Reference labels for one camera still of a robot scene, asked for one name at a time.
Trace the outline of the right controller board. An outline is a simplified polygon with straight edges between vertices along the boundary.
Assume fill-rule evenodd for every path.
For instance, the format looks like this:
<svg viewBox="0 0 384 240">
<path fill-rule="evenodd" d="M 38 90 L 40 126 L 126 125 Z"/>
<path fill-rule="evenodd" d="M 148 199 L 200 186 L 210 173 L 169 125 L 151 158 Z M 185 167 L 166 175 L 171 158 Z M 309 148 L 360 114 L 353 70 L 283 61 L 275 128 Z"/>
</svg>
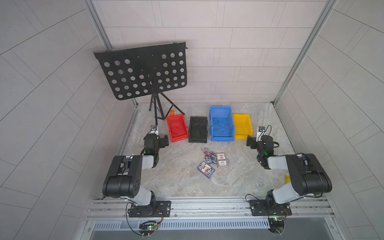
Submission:
<svg viewBox="0 0 384 240">
<path fill-rule="evenodd" d="M 269 231 L 274 235 L 282 235 L 285 230 L 285 221 L 276 218 L 269 219 Z"/>
</svg>

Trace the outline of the left controller board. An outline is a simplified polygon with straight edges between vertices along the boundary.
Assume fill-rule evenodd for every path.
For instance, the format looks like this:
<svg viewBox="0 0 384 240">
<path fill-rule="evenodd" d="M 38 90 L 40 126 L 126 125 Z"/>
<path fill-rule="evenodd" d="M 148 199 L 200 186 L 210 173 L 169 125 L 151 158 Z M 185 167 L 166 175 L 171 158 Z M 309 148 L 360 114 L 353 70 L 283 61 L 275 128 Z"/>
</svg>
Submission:
<svg viewBox="0 0 384 240">
<path fill-rule="evenodd" d="M 159 226 L 160 226 L 160 222 L 157 222 L 157 221 L 146 221 L 146 222 L 143 222 L 139 225 L 139 233 L 142 235 L 142 236 L 147 236 L 147 235 L 151 235 L 152 233 L 154 233 L 155 231 L 158 230 Z"/>
</svg>

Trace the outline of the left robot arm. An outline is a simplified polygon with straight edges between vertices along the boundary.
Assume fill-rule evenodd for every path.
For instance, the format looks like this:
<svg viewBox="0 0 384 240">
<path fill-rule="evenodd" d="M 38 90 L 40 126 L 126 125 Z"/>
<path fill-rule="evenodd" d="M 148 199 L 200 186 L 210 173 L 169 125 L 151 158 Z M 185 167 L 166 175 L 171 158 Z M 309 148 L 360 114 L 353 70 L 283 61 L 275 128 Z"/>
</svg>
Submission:
<svg viewBox="0 0 384 240">
<path fill-rule="evenodd" d="M 141 186 L 142 171 L 157 166 L 159 151 L 169 145 L 169 138 L 149 133 L 144 137 L 144 144 L 139 155 L 114 156 L 103 183 L 105 197 L 127 199 L 138 207 L 156 202 L 155 194 Z"/>
</svg>

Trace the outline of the aluminium rail frame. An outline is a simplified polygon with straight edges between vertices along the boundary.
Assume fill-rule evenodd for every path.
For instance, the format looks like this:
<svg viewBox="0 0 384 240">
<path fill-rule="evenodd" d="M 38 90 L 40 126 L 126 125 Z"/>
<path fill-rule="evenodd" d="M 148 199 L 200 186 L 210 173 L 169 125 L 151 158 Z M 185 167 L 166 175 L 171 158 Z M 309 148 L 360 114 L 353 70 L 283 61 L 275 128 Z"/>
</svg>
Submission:
<svg viewBox="0 0 384 240">
<path fill-rule="evenodd" d="M 130 218 L 128 201 L 92 201 L 77 240 L 343 240 L 345 234 L 327 198 L 290 203 L 291 216 L 252 216 L 251 196 L 230 198 L 165 198 L 169 217 Z M 269 231 L 269 219 L 285 221 L 282 235 Z M 139 225 L 160 222 L 157 231 L 142 236 Z"/>
</svg>

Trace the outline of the yellow plastic bin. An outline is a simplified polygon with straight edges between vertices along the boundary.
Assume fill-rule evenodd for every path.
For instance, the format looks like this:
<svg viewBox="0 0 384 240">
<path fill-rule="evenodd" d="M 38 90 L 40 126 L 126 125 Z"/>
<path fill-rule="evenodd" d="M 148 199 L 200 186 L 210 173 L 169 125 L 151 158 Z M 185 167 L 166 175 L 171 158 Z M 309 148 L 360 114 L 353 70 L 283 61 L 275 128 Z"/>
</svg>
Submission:
<svg viewBox="0 0 384 240">
<path fill-rule="evenodd" d="M 248 136 L 253 136 L 253 126 L 251 116 L 246 114 L 233 114 L 236 140 L 247 140 Z"/>
</svg>

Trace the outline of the small yellow block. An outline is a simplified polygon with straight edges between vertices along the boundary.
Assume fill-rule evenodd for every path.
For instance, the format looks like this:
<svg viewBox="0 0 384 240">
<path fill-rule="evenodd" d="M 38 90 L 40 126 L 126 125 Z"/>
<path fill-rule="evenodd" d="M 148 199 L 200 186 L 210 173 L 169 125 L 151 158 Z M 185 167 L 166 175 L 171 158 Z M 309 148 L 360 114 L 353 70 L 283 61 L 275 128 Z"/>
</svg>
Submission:
<svg viewBox="0 0 384 240">
<path fill-rule="evenodd" d="M 291 182 L 291 178 L 289 175 L 286 175 L 285 176 L 285 180 L 286 180 L 286 184 L 290 183 Z"/>
</svg>

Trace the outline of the blue card box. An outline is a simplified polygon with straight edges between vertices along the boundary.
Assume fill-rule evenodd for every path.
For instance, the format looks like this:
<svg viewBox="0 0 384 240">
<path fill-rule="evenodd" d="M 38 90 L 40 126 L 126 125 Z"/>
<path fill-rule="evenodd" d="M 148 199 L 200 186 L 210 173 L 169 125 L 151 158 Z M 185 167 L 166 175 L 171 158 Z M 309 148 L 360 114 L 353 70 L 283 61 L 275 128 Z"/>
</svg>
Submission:
<svg viewBox="0 0 384 240">
<path fill-rule="evenodd" d="M 211 167 L 208 163 L 205 161 L 202 161 L 198 167 L 197 170 L 202 173 L 206 178 L 210 179 L 213 173 L 215 172 L 215 169 Z"/>
</svg>

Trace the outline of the red plastic bin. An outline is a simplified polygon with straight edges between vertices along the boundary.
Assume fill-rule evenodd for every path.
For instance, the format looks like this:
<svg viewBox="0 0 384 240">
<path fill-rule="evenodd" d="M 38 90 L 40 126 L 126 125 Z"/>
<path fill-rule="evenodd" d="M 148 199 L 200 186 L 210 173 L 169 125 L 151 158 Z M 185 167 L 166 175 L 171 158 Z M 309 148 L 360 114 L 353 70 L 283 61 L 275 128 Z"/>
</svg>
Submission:
<svg viewBox="0 0 384 240">
<path fill-rule="evenodd" d="M 172 143 L 189 138 L 189 130 L 184 115 L 168 117 L 167 124 Z"/>
</svg>

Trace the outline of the controller board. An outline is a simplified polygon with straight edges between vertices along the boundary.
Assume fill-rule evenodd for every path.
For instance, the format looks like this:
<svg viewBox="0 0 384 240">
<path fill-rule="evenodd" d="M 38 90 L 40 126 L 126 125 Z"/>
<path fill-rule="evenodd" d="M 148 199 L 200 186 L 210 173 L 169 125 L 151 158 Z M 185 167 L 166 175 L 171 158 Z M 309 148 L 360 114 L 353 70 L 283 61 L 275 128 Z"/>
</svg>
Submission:
<svg viewBox="0 0 384 240">
<path fill-rule="evenodd" d="M 159 226 L 160 226 L 160 222 L 157 222 L 157 221 L 146 221 L 146 222 L 143 222 L 139 225 L 139 233 L 142 235 L 142 236 L 147 236 L 147 235 L 151 235 L 152 233 L 154 233 L 155 231 L 158 230 Z"/>
<path fill-rule="evenodd" d="M 282 235 L 285 230 L 285 221 L 276 218 L 269 219 L 269 231 L 274 235 Z"/>
</svg>

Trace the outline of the black perforated music stand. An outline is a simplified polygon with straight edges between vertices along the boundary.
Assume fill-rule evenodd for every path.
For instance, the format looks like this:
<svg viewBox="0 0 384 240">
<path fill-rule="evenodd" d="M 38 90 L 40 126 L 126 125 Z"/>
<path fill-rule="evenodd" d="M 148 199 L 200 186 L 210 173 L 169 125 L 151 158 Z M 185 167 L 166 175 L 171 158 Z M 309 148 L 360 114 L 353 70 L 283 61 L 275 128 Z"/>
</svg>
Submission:
<svg viewBox="0 0 384 240">
<path fill-rule="evenodd" d="M 95 51 L 94 56 L 119 101 L 144 96 L 151 97 L 150 110 L 155 120 L 168 117 L 160 97 L 169 98 L 166 91 L 187 86 L 187 45 L 185 42 L 131 48 L 114 51 Z"/>
</svg>

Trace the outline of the white red card box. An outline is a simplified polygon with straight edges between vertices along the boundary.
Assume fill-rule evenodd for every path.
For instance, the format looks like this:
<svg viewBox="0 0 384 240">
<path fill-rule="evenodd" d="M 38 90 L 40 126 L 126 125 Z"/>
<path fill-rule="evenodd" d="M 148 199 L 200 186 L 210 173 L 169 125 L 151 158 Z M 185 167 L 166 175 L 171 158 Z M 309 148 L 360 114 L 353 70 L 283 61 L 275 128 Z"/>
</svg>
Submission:
<svg viewBox="0 0 384 240">
<path fill-rule="evenodd" d="M 218 168 L 227 168 L 228 167 L 229 162 L 226 158 L 225 153 L 216 153 L 216 158 L 217 158 Z"/>
</svg>

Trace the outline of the black plastic bin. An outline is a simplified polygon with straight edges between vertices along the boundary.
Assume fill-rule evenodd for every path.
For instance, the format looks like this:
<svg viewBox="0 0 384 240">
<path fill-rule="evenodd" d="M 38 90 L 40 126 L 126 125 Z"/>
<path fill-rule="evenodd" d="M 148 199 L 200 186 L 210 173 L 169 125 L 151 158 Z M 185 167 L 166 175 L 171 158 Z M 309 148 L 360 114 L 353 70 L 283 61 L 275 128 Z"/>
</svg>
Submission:
<svg viewBox="0 0 384 240">
<path fill-rule="evenodd" d="M 208 118 L 190 117 L 189 143 L 207 143 L 208 138 Z"/>
</svg>

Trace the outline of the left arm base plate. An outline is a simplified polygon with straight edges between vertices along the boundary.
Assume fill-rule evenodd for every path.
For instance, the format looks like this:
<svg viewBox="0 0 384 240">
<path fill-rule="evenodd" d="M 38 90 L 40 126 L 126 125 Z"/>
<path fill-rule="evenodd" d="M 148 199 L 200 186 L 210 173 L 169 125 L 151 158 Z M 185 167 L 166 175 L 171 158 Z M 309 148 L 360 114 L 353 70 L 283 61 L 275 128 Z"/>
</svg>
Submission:
<svg viewBox="0 0 384 240">
<path fill-rule="evenodd" d="M 160 218 L 169 217 L 171 210 L 171 201 L 156 201 L 148 206 L 133 205 L 128 209 L 130 218 Z"/>
</svg>

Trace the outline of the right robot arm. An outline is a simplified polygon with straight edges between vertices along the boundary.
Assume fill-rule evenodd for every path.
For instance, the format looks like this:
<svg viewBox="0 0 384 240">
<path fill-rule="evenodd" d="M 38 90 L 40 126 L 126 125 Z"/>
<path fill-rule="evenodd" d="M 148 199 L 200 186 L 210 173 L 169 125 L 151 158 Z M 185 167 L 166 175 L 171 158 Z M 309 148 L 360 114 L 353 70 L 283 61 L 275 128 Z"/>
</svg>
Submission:
<svg viewBox="0 0 384 240">
<path fill-rule="evenodd" d="M 267 135 L 259 138 L 248 136 L 247 146 L 257 150 L 257 161 L 264 169 L 289 173 L 289 183 L 268 191 L 267 206 L 286 205 L 303 197 L 320 198 L 331 192 L 332 182 L 315 155 L 298 153 L 277 156 L 274 149 L 280 145 Z"/>
</svg>

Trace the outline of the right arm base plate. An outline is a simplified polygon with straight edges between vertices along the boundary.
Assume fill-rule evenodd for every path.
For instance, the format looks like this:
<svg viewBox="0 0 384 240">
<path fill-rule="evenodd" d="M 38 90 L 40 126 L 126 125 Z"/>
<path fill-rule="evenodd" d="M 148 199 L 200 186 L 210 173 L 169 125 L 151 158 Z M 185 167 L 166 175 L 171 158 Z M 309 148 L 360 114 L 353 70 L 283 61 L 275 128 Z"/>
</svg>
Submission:
<svg viewBox="0 0 384 240">
<path fill-rule="evenodd" d="M 266 200 L 248 200 L 252 216 L 291 216 L 290 204 L 279 205 L 274 202 L 268 204 Z"/>
</svg>

